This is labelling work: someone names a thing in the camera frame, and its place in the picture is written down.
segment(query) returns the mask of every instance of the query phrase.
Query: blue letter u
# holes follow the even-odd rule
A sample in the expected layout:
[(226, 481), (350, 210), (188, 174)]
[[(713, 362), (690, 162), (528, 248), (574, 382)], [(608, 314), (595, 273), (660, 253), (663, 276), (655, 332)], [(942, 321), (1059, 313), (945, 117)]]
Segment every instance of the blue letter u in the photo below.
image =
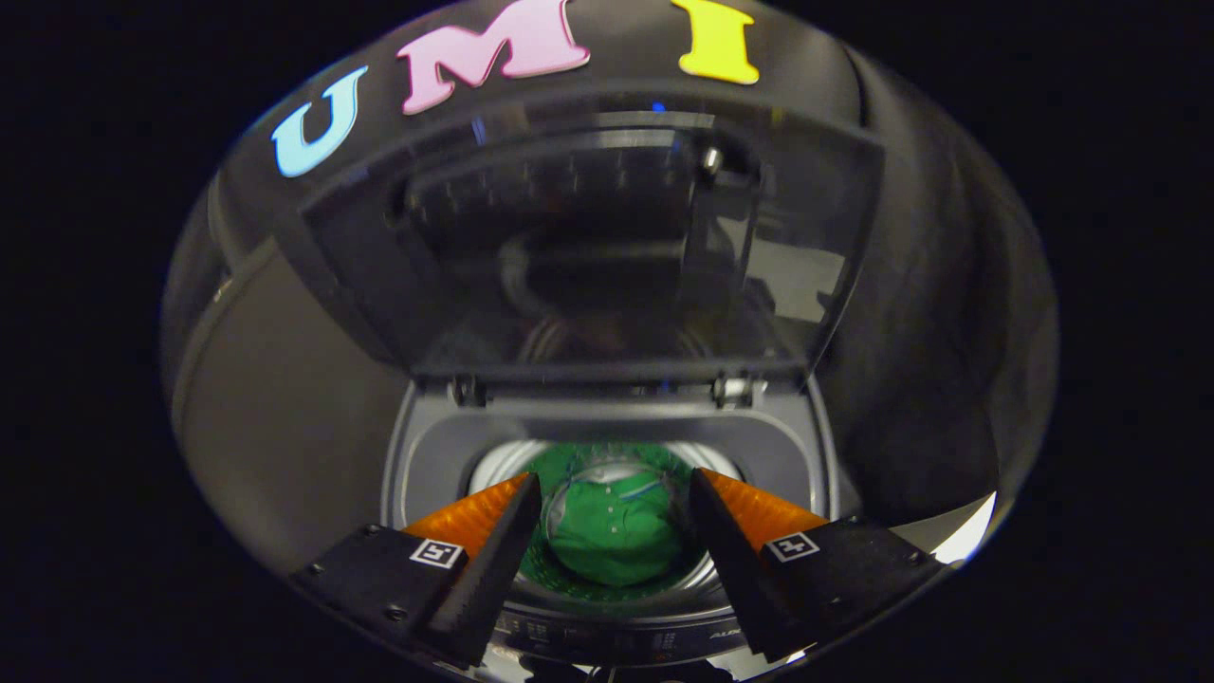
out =
[(324, 97), (329, 98), (333, 120), (329, 123), (329, 130), (319, 138), (313, 142), (304, 140), (304, 114), (312, 108), (311, 102), (295, 109), (295, 113), (274, 129), (270, 138), (274, 141), (278, 170), (284, 176), (297, 177), (314, 169), (346, 140), (358, 116), (358, 76), (364, 73), (367, 67), (346, 75), (324, 91)]

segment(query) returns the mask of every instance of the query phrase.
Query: washing machine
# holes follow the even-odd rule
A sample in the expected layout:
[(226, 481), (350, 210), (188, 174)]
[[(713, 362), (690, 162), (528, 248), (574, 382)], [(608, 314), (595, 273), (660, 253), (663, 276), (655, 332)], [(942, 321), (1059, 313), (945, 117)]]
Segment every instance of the washing machine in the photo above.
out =
[[(955, 569), (1032, 467), (1057, 359), (994, 161), (745, 0), (472, 0), (392, 30), (238, 137), (161, 320), (189, 471), (284, 577), (562, 444), (659, 446)], [(477, 666), (416, 664), (747, 681), (815, 645), (754, 654), (703, 552), (626, 599), (520, 573)]]

